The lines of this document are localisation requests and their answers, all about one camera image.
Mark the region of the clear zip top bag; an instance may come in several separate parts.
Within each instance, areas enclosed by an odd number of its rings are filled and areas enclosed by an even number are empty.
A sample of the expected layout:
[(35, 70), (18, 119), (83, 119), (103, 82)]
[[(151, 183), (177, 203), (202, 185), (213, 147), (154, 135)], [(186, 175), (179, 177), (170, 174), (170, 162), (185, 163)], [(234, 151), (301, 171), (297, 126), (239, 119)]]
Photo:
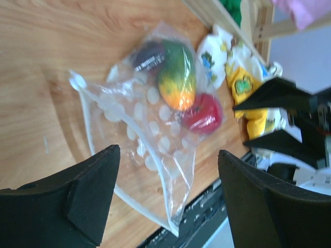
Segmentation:
[(111, 144), (120, 147), (115, 194), (178, 236), (193, 184), (196, 149), (209, 135), (191, 132), (181, 124), (185, 111), (174, 110), (164, 101), (158, 89), (159, 71), (137, 72), (131, 65), (131, 55), (143, 43), (163, 39), (191, 49), (197, 76), (195, 95), (205, 92), (218, 99), (188, 37), (164, 22), (117, 62), (104, 82), (90, 82), (74, 71), (70, 71), (69, 82), (80, 96), (91, 154)]

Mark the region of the red fake fruit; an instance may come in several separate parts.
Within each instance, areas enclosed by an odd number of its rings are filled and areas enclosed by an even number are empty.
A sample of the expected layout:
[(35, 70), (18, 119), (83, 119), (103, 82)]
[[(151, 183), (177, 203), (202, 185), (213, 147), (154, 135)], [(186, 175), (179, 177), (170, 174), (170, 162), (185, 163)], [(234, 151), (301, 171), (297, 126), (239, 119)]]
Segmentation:
[(223, 109), (219, 100), (211, 94), (199, 93), (190, 109), (185, 111), (181, 124), (191, 132), (210, 135), (223, 121)]

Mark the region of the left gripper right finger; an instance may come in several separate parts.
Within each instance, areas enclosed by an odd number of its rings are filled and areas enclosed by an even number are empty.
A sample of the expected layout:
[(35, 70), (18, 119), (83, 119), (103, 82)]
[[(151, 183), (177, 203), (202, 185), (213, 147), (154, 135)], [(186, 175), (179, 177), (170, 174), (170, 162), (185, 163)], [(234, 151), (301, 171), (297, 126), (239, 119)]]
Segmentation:
[(330, 247), (330, 196), (254, 168), (226, 150), (219, 176), (235, 247)]

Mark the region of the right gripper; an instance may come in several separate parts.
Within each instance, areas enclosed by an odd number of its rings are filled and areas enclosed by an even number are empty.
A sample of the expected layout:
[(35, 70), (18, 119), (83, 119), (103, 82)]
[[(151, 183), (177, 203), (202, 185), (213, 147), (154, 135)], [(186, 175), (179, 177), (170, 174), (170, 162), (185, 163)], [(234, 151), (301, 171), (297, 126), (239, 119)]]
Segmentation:
[(330, 167), (330, 88), (310, 94), (295, 83), (280, 77), (265, 82), (233, 110), (282, 108), (289, 125), (300, 129), (302, 141), (285, 130), (244, 142), (250, 148), (282, 153), (305, 162), (315, 169)]

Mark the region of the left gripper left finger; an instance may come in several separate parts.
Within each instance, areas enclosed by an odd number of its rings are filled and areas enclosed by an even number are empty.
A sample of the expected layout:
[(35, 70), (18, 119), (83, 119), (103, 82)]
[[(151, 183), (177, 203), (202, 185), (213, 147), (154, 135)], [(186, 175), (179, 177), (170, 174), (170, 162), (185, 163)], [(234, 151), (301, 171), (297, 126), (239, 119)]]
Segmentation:
[(121, 152), (111, 145), (87, 160), (15, 190), (1, 190), (1, 247), (98, 247)]

